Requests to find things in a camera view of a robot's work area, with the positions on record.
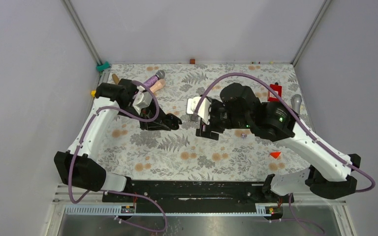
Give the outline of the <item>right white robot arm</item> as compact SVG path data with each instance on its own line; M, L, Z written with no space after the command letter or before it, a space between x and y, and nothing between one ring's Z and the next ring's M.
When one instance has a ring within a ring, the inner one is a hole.
M285 175L268 175L262 195L266 201L295 192L312 192L335 200L356 192L352 168L359 167L357 154L341 153L300 122L280 102L261 102L248 86L232 83L220 92L220 99L199 96L188 99L187 113L200 118L198 137L218 140L227 129L249 129L252 134L294 151L310 166Z

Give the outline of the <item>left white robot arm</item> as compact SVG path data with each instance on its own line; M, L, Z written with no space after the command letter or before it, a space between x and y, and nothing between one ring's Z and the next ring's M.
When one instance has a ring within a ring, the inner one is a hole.
M102 141L114 118L123 116L138 120L146 131L178 130L182 121L166 114L154 94L139 91L141 82L121 79L119 83L101 83L95 92L91 112L75 141L67 151L58 151L54 162L63 184L90 191L114 191L121 202L132 198L133 189L127 177L105 170L97 163Z

